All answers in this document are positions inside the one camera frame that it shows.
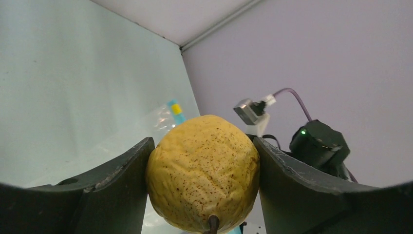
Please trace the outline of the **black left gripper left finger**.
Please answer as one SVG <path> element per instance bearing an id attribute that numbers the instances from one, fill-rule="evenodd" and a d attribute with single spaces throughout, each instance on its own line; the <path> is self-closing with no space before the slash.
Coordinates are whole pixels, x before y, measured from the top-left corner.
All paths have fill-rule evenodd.
<path id="1" fill-rule="evenodd" d="M 3 234 L 139 234 L 147 190 L 145 170 L 154 140 L 57 185 L 0 186 Z"/>

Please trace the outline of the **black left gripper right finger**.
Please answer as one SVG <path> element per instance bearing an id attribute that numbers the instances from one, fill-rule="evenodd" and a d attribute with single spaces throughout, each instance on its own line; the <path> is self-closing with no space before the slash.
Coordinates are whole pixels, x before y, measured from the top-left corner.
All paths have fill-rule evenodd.
<path id="1" fill-rule="evenodd" d="M 410 234 L 413 184 L 377 188 L 343 180 L 254 138 L 269 234 Z"/>

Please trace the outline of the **clear zip bag blue zipper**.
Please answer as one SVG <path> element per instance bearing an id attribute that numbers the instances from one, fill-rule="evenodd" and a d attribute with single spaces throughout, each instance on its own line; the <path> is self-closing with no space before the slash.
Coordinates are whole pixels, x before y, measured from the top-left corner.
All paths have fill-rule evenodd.
<path id="1" fill-rule="evenodd" d="M 106 162 L 129 150 L 143 138 L 152 137 L 157 145 L 166 133 L 185 120 L 178 101 L 173 99 L 150 112 L 140 112 L 134 122 L 121 126 L 113 135 L 93 147 L 91 152 L 100 157 L 99 162 Z M 141 233 L 184 234 L 185 231 L 169 225 L 155 212 L 147 198 Z"/>

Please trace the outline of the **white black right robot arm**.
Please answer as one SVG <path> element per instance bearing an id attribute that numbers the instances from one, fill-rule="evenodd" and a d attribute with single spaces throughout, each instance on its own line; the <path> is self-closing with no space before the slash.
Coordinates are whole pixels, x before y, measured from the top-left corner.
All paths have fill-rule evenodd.
<path id="1" fill-rule="evenodd" d="M 283 151 L 315 169 L 350 182 L 357 180 L 344 165 L 350 149 L 341 132 L 315 119 L 292 136 L 290 151 Z"/>

